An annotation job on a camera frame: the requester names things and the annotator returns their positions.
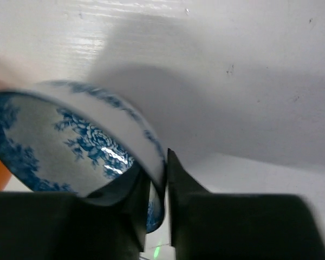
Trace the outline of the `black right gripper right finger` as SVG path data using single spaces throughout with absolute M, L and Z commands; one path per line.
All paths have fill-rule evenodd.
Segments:
M 308 205 L 292 194 L 212 193 L 167 151 L 176 259 L 325 259 Z

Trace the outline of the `blue floral bowl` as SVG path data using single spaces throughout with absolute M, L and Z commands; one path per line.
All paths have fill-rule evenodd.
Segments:
M 147 232 L 165 216 L 166 153 L 130 103 L 77 81 L 0 87 L 0 161 L 32 191 L 87 197 L 140 166 L 151 184 Z

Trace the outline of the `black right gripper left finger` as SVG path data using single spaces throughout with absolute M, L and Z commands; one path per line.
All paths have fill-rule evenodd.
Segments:
M 0 259 L 138 259 L 147 208 L 138 164 L 85 198 L 0 192 Z

